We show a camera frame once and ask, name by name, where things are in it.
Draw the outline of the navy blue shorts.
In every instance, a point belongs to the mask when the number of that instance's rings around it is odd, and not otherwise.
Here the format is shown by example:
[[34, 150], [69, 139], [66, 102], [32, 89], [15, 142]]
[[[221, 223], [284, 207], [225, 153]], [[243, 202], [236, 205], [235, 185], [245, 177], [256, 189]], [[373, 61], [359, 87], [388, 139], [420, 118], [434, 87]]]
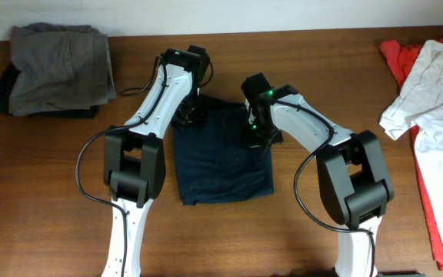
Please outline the navy blue shorts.
[[249, 149], [243, 141], [245, 104], [207, 95], [199, 100], [207, 108], [205, 125], [174, 129], [172, 135], [182, 204], [243, 202], [273, 194], [271, 149]]

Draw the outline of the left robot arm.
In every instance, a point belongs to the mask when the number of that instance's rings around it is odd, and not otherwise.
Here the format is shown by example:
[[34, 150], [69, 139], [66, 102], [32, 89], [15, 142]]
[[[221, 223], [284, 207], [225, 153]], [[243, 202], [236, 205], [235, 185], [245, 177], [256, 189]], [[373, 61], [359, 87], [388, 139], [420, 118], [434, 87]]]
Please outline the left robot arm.
[[201, 128], [207, 109], [198, 96], [211, 59], [205, 48], [161, 53], [154, 83], [122, 130], [105, 135], [104, 182], [112, 197], [111, 240], [104, 276], [139, 276], [148, 211], [165, 182], [163, 138], [170, 125]]

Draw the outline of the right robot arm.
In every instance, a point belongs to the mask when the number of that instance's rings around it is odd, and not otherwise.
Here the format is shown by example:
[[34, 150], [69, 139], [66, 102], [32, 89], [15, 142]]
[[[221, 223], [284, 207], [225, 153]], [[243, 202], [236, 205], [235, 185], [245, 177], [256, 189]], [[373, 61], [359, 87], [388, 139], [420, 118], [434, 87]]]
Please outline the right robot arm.
[[[245, 143], [250, 149], [266, 150], [286, 132], [309, 152], [295, 173], [293, 190], [313, 222], [338, 234], [333, 274], [377, 276], [377, 231], [394, 198], [377, 136], [336, 125], [312, 108], [296, 88], [273, 87], [262, 73], [246, 78], [241, 90], [248, 110]], [[298, 181], [310, 161], [316, 162], [321, 202], [334, 225], [312, 215], [299, 194]]]

